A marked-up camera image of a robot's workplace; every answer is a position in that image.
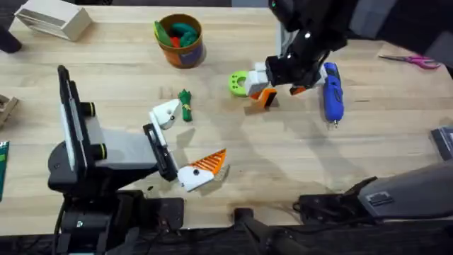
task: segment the blue power tool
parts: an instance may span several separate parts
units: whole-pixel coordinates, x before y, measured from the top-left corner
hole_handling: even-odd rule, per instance
[[[338,127],[338,121],[341,120],[345,112],[343,105],[343,90],[341,89],[340,73],[335,63],[324,63],[327,78],[323,87],[324,95],[324,113],[328,122]]]

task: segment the green toy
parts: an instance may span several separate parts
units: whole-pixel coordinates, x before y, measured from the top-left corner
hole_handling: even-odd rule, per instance
[[[0,201],[5,185],[6,161],[8,160],[9,142],[0,142]]]
[[[186,23],[174,23],[173,25],[171,25],[171,31],[178,37],[182,37],[187,32],[191,32],[194,35],[198,34],[193,27]]]
[[[157,39],[161,43],[163,43],[169,47],[173,47],[170,37],[168,36],[164,27],[158,21],[154,21],[154,33],[156,33]]]
[[[179,41],[181,47],[187,47],[192,45],[198,39],[198,35],[192,32],[185,32],[183,37]]]
[[[246,79],[247,71],[237,71],[229,77],[229,90],[233,95],[247,97],[246,89],[238,83],[238,81],[245,81]]]
[[[178,94],[179,100],[183,104],[183,120],[186,122],[192,121],[192,109],[190,108],[190,99],[192,98],[192,94],[189,91],[183,89]]]

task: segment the white object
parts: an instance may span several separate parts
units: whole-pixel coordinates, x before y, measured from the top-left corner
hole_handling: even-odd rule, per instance
[[[181,107],[179,99],[173,99],[166,103],[162,103],[159,106],[154,107],[149,112],[149,118],[154,126],[157,133],[157,139],[161,143],[162,147],[167,147],[167,141],[165,140],[162,130],[167,130],[175,123],[176,117],[180,115]]]
[[[159,106],[154,107],[149,112],[151,123],[154,126],[157,137],[154,137],[151,132],[152,139],[158,139],[161,145],[167,148],[168,144],[165,140],[162,130],[167,130],[175,123],[176,118],[180,115],[181,106],[179,99],[173,99]],[[173,158],[173,155],[168,151],[176,168],[178,165]],[[214,179],[214,174],[211,171],[197,169],[194,166],[184,166],[178,170],[178,180],[184,189],[192,191]]]
[[[92,22],[84,8],[62,0],[28,0],[14,15],[30,29],[71,41]]]
[[[184,166],[178,171],[178,180],[187,192],[190,192],[214,179],[211,171]]]
[[[269,84],[268,75],[266,74],[266,64],[258,62],[254,64],[254,70],[247,73],[244,88],[246,89],[247,96],[252,96],[261,92]]]

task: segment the wooden table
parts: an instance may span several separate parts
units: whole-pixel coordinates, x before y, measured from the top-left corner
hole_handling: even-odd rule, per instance
[[[0,131],[10,157],[0,203],[0,234],[50,233],[62,202],[47,187],[47,159],[63,140],[57,65],[64,64],[85,101],[96,102],[103,127],[141,132],[152,107],[193,94],[194,121],[165,132],[179,164],[226,147],[223,183],[186,193],[158,174],[128,188],[149,197],[185,198],[184,227],[231,224],[236,207],[252,207],[267,224],[297,224],[291,203],[301,194],[341,192],[368,176],[392,176],[439,162],[429,131],[452,123],[453,84],[447,70],[425,71],[378,59],[405,53],[384,42],[350,41],[328,61],[343,80],[345,117],[328,130],[319,90],[291,97],[279,88],[278,107],[260,112],[234,98],[227,81],[275,51],[276,20],[267,9],[87,7],[95,23],[76,43],[36,33],[15,21],[24,44],[0,53],[0,92],[21,101]],[[168,64],[152,22],[170,13],[199,19],[207,47],[194,69]]]

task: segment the power cord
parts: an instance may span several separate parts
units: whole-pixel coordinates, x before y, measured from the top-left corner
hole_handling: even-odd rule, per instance
[[[219,234],[224,234],[224,233],[227,233],[229,232],[230,230],[233,229],[234,226],[230,226],[230,227],[227,227],[227,228],[224,228],[224,229],[219,229],[217,231],[213,231],[213,232],[210,232],[210,233],[207,233],[207,234],[204,234],[204,235],[200,235],[194,239],[191,239],[191,240],[187,240],[187,239],[184,239],[184,240],[174,240],[174,241],[164,241],[164,240],[161,240],[160,242],[157,242],[157,244],[160,244],[160,245],[177,245],[177,244],[188,244],[188,243],[196,243],[196,242],[201,242],[201,241],[205,241],[209,238],[212,238],[212,237],[216,237],[218,236]]]
[[[149,252],[151,251],[151,248],[153,247],[153,244],[155,242],[157,242],[158,239],[162,238],[163,237],[163,233],[164,231],[159,231],[156,236],[153,237],[153,239],[149,240],[149,246],[148,246],[148,250],[146,252],[146,255],[149,254]]]
[[[30,251],[38,242],[42,239],[42,235],[38,236],[35,241],[33,241],[30,245],[28,245],[26,248],[23,248],[21,245],[19,246],[19,249],[16,254],[26,254],[27,251]]]
[[[58,218],[57,218],[57,222],[55,223],[54,235],[52,238],[52,255],[57,255],[57,242],[58,242],[59,228],[62,224],[63,213],[67,206],[67,200],[68,200],[68,198],[64,197],[62,206],[60,207],[59,212],[58,212]]]
[[[342,223],[338,223],[335,225],[329,225],[326,227],[321,227],[318,229],[310,229],[310,230],[298,230],[292,227],[284,227],[287,230],[299,233],[299,234],[317,234],[319,232],[324,232],[327,230],[334,230],[340,227],[344,227],[347,225],[363,223],[363,222],[371,222],[375,220],[435,220],[441,219],[445,217],[453,216],[453,210],[448,210],[445,212],[434,213],[434,214],[427,214],[427,215],[385,215],[385,216],[367,216],[361,217],[354,220],[348,220]]]

